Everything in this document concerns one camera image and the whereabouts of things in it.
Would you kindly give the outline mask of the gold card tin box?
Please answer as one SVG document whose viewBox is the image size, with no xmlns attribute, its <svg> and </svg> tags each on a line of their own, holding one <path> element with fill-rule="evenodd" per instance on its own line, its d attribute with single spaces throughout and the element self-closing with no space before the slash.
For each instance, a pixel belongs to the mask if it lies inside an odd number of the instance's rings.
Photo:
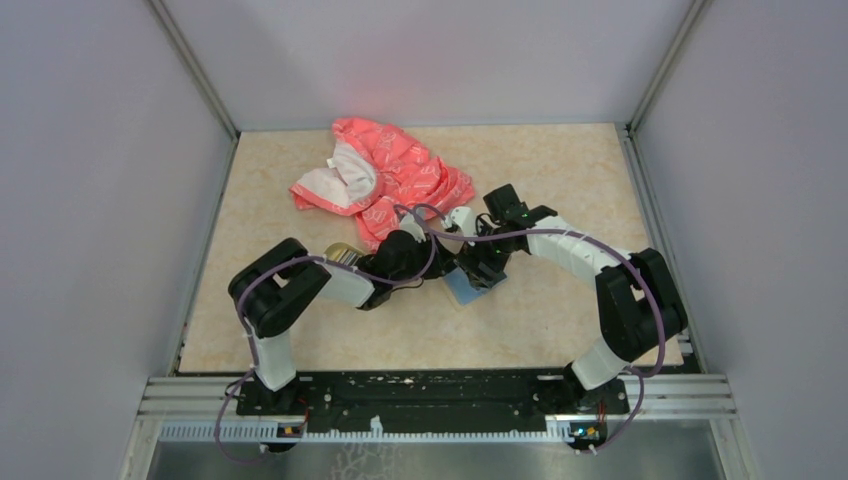
<svg viewBox="0 0 848 480">
<path fill-rule="evenodd" d="M 329 245 L 325 249 L 324 255 L 328 260 L 347 266 L 356 266 L 365 256 L 365 253 L 350 244 L 337 242 Z"/>
</svg>

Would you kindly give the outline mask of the beige blue card holder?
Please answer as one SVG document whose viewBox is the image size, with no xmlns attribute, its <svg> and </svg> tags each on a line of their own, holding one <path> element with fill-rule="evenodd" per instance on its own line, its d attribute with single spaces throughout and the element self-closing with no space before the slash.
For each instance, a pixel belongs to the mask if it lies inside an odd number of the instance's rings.
<svg viewBox="0 0 848 480">
<path fill-rule="evenodd" d="M 503 275 L 496 280 L 491 287 L 475 287 L 468 275 L 461 269 L 457 269 L 442 278 L 448 293 L 459 307 L 464 307 L 475 300 L 492 293 L 500 284 L 506 282 L 508 277 Z"/>
</svg>

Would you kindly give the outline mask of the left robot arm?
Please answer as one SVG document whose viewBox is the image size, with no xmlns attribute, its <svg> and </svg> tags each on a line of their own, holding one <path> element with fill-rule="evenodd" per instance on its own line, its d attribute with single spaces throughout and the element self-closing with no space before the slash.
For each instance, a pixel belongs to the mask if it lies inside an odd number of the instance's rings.
<svg viewBox="0 0 848 480">
<path fill-rule="evenodd" d="M 300 399 L 294 380 L 289 330 L 317 298 L 369 311 L 419 280 L 435 280 L 455 270 L 455 254 L 435 236 L 421 238 L 395 230 L 373 254 L 311 255 L 287 238 L 231 280 L 228 293 L 248 335 L 253 372 L 263 385 L 260 399 L 277 414 L 292 411 Z"/>
</svg>

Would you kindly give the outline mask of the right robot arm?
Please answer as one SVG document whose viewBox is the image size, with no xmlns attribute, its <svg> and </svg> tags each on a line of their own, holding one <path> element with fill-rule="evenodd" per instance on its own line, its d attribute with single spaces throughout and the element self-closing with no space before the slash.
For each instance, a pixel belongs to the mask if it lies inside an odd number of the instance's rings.
<svg viewBox="0 0 848 480">
<path fill-rule="evenodd" d="M 565 368 L 563 398 L 576 412 L 590 411 L 602 385 L 688 325 L 664 257 L 655 249 L 614 249 L 575 229 L 554 209 L 530 208 L 510 184 L 485 195 L 485 212 L 452 209 L 443 225 L 462 234 L 455 262 L 468 288 L 484 292 L 506 280 L 512 254 L 547 260 L 595 291 L 600 336 Z"/>
</svg>

